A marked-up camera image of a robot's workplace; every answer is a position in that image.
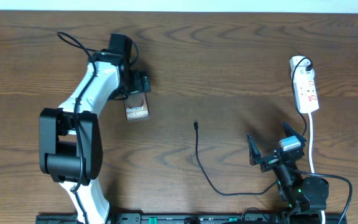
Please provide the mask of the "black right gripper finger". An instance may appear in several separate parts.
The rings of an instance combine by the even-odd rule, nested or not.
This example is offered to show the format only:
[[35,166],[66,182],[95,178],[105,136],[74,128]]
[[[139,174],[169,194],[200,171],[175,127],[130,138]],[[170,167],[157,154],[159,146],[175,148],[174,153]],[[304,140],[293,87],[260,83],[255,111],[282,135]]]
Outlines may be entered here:
[[296,136],[301,142],[300,147],[305,147],[306,139],[300,133],[295,131],[287,122],[282,122],[282,128],[285,132],[286,138],[290,136]]
[[250,134],[247,135],[247,142],[249,146],[249,162],[250,165],[255,166],[260,164],[261,154]]

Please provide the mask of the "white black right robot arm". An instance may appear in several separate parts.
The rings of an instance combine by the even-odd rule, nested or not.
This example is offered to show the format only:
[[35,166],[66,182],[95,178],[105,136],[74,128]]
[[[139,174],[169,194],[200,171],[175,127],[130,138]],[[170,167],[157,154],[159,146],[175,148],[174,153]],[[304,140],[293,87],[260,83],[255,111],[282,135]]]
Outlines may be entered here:
[[252,136],[247,136],[250,164],[259,165],[261,172],[274,172],[283,199],[295,213],[319,213],[327,208],[328,181],[314,174],[301,176],[296,161],[305,155],[306,139],[288,123],[282,126],[286,138],[279,141],[279,148],[270,156],[261,156]]

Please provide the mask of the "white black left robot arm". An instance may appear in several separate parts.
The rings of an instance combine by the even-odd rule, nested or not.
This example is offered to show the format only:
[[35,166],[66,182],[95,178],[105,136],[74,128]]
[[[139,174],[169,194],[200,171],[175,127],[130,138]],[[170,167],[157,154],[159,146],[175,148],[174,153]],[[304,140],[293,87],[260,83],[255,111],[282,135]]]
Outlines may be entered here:
[[105,49],[85,47],[72,35],[57,36],[87,55],[86,73],[70,97],[57,108],[44,108],[39,118],[40,170],[68,193],[76,213],[37,215],[36,223],[116,223],[98,175],[103,147],[98,118],[106,103],[150,91],[146,71],[132,69],[138,47],[123,34],[112,33]]

